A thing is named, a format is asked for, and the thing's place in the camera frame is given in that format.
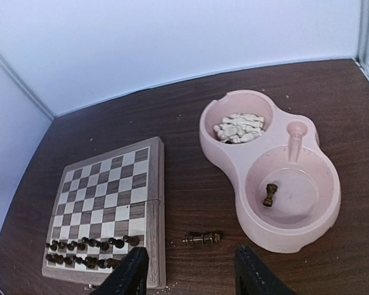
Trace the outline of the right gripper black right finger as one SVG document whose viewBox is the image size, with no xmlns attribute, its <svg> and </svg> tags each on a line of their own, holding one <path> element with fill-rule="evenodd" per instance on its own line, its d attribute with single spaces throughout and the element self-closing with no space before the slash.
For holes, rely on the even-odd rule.
<svg viewBox="0 0 369 295">
<path fill-rule="evenodd" d="M 240 245 L 236 249 L 235 278 L 236 294 L 296 295 L 246 245 Z"/>
</svg>

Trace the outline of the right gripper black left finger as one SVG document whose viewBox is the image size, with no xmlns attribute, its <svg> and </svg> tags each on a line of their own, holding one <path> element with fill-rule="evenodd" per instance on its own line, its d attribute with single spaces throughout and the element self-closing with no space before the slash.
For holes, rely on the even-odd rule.
<svg viewBox="0 0 369 295">
<path fill-rule="evenodd" d="M 135 247 L 107 279 L 95 290 L 95 295 L 146 294 L 149 256 L 145 247 Z"/>
</svg>

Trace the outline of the dark rook chess piece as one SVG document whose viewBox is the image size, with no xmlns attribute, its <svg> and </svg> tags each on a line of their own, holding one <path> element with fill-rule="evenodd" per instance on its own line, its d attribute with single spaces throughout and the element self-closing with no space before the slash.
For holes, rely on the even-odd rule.
<svg viewBox="0 0 369 295">
<path fill-rule="evenodd" d="M 124 242 L 128 243 L 132 247 L 138 246 L 140 242 L 138 236 L 124 235 L 122 239 Z"/>
<path fill-rule="evenodd" d="M 273 204 L 273 196 L 277 191 L 278 186 L 273 183 L 266 185 L 266 196 L 263 200 L 263 205 L 266 207 L 271 207 Z"/>
<path fill-rule="evenodd" d="M 54 255 L 52 254 L 46 254 L 46 260 L 49 261 L 49 262 L 52 262 L 52 263 L 56 263 L 56 259 L 54 257 Z"/>
</svg>

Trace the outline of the dark queen chess piece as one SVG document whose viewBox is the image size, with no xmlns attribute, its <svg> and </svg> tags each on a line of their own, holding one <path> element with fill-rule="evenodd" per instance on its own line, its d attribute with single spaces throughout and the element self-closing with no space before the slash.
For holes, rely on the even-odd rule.
<svg viewBox="0 0 369 295">
<path fill-rule="evenodd" d="M 76 265 L 83 265 L 84 264 L 84 260 L 82 257 L 74 257 L 74 262 L 76 263 Z"/>
</svg>

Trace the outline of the dark king chess piece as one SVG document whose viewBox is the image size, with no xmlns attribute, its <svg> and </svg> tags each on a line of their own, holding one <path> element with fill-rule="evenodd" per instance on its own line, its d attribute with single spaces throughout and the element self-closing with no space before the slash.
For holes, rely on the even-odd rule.
<svg viewBox="0 0 369 295">
<path fill-rule="evenodd" d="M 209 232 L 204 234 L 189 234 L 185 235 L 182 242 L 186 246 L 193 246 L 196 244 L 218 243 L 221 240 L 221 234 L 218 232 Z"/>
</svg>

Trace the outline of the dark bishop chess piece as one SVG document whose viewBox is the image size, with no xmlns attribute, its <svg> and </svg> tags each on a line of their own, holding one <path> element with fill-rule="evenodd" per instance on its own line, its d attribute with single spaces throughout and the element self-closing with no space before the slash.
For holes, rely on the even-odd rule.
<svg viewBox="0 0 369 295">
<path fill-rule="evenodd" d="M 74 257 L 73 256 L 67 256 L 64 258 L 64 265 L 66 268 L 74 268 Z"/>
</svg>

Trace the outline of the dark knight chess piece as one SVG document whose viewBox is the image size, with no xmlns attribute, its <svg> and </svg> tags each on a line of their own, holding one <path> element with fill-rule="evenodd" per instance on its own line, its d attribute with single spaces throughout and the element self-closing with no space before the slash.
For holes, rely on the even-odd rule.
<svg viewBox="0 0 369 295">
<path fill-rule="evenodd" d="M 64 257 L 59 254 L 54 254 L 54 260 L 56 264 L 62 265 L 64 262 Z"/>
<path fill-rule="evenodd" d="M 106 266 L 106 260 L 105 260 L 105 259 L 99 259 L 99 260 L 97 261 L 97 266 L 98 266 L 99 268 L 101 268 L 101 269 L 105 269 L 105 268 L 107 268 L 107 266 Z"/>
</svg>

